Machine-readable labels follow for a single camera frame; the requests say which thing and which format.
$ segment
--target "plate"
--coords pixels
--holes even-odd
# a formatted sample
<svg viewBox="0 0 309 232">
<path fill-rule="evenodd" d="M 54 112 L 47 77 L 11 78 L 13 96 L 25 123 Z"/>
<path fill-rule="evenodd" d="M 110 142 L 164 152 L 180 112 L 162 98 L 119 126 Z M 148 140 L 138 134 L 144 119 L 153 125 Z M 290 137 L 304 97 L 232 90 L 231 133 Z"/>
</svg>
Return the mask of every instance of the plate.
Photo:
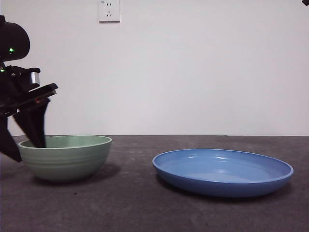
<svg viewBox="0 0 309 232">
<path fill-rule="evenodd" d="M 161 178 L 180 189 L 216 197 L 255 197 L 277 191 L 293 174 L 290 164 L 255 153 L 186 149 L 153 158 Z"/>
</svg>

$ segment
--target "bowl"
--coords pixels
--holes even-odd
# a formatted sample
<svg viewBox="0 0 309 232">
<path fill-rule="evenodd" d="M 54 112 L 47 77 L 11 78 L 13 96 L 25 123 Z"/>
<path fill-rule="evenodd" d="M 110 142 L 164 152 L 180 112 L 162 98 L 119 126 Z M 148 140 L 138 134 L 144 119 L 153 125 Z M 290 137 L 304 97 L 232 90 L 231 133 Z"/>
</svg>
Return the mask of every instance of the bowl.
<svg viewBox="0 0 309 232">
<path fill-rule="evenodd" d="M 46 147 L 31 141 L 18 144 L 24 164 L 33 174 L 52 182 L 71 182 L 95 174 L 104 164 L 112 139 L 96 135 L 46 137 Z"/>
<path fill-rule="evenodd" d="M 219 149 L 165 152 L 154 157 L 153 165 L 160 177 L 180 189 L 228 198 L 269 194 L 293 174 L 292 166 L 279 159 Z"/>
</svg>

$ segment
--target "ceramic bowl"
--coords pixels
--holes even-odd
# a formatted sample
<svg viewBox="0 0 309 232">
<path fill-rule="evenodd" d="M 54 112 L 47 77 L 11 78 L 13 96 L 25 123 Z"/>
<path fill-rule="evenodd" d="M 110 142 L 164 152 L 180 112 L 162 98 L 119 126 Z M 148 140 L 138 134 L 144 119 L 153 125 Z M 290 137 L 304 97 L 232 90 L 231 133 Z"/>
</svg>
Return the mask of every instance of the ceramic bowl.
<svg viewBox="0 0 309 232">
<path fill-rule="evenodd" d="M 33 174 L 52 182 L 71 182 L 96 173 L 104 164 L 112 139 L 96 135 L 46 137 L 46 147 L 27 140 L 18 144 L 21 158 Z"/>
</svg>

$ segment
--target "bowl rim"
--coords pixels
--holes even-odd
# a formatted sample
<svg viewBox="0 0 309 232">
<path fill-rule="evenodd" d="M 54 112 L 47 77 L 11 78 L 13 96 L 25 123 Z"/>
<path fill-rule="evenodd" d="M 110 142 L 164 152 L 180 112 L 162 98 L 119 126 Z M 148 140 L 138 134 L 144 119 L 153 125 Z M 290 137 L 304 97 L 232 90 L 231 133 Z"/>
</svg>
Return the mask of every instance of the bowl rim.
<svg viewBox="0 0 309 232">
<path fill-rule="evenodd" d="M 19 142 L 17 145 L 21 148 L 30 149 L 30 150 L 63 150 L 63 149 L 75 149 L 75 148 L 84 148 L 84 147 L 94 147 L 99 145 L 104 145 L 112 142 L 112 138 L 103 136 L 103 135 L 90 135 L 90 134 L 80 134 L 80 135 L 55 135 L 55 136 L 47 136 L 48 138 L 54 138 L 54 137 L 102 137 L 102 138 L 108 138 L 109 140 L 103 143 L 96 143 L 91 145 L 84 145 L 84 146 L 70 146 L 70 147 L 30 147 L 30 146 L 24 146 L 22 143 L 28 142 L 28 140 L 24 140 Z"/>
<path fill-rule="evenodd" d="M 176 174 L 176 173 L 172 173 L 172 172 L 169 172 L 167 170 L 164 170 L 163 168 L 161 168 L 157 163 L 156 163 L 156 160 L 160 157 L 160 156 L 164 156 L 166 155 L 167 153 L 172 153 L 172 152 L 179 152 L 179 151 L 189 151 L 189 150 L 217 150 L 217 151 L 232 151 L 232 152 L 239 152 L 239 153 L 245 153 L 245 154 L 250 154 L 250 155 L 255 155 L 255 156 L 259 156 L 259 157 L 266 157 L 268 159 L 272 159 L 272 160 L 275 160 L 275 161 L 278 161 L 282 164 L 285 164 L 287 165 L 289 168 L 290 168 L 290 171 L 288 174 L 284 175 L 284 176 L 280 176 L 280 177 L 277 177 L 277 178 L 271 178 L 271 179 L 268 179 L 268 180 L 260 180 L 260 181 L 251 181 L 251 182 L 235 182 L 235 181 L 215 181 L 215 180 L 211 180 L 211 179 L 205 179 L 205 178 L 198 178 L 198 177 L 189 177 L 189 176 L 186 176 L 186 175 L 181 175 L 181 174 Z M 205 182 L 212 182 L 212 183 L 221 183 L 221 184 L 262 184 L 262 183 L 269 183 L 269 182 L 273 182 L 273 181 L 280 181 L 280 180 L 284 180 L 286 178 L 289 178 L 293 175 L 294 173 L 294 169 L 293 167 L 280 160 L 280 159 L 276 159 L 274 157 L 270 157 L 270 156 L 265 156 L 265 155 L 261 155 L 261 154 L 257 154 L 257 153 L 253 153 L 253 152 L 246 152 L 246 151 L 237 151 L 237 150 L 228 150 L 228 149 L 213 149 L 213 148 L 192 148 L 192 149 L 180 149 L 180 150 L 172 150 L 172 151 L 167 151 L 167 152 L 164 152 L 164 153 L 161 153 L 161 154 L 158 154 L 156 155 L 153 160 L 152 160 L 152 164 L 153 166 L 162 171 L 162 172 L 165 172 L 167 174 L 170 174 L 170 175 L 173 175 L 173 176 L 177 176 L 177 177 L 181 177 L 181 178 L 186 178 L 186 179 L 191 179 L 191 180 L 195 180 L 195 181 L 205 181 Z"/>
</svg>

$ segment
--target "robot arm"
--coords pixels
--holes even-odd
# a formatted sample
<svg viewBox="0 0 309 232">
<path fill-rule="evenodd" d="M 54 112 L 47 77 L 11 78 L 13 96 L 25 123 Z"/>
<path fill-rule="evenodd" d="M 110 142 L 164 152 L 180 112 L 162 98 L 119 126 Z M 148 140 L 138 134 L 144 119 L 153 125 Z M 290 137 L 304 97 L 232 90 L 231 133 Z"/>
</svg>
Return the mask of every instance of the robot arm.
<svg viewBox="0 0 309 232">
<path fill-rule="evenodd" d="M 4 62 L 22 59 L 29 50 L 30 40 L 25 30 L 6 22 L 0 15 L 0 151 L 17 162 L 21 157 L 7 129 L 7 117 L 14 117 L 36 147 L 46 147 L 44 114 L 48 97 L 56 94 L 58 88 L 54 83 L 39 87 L 38 68 L 5 66 Z"/>
</svg>

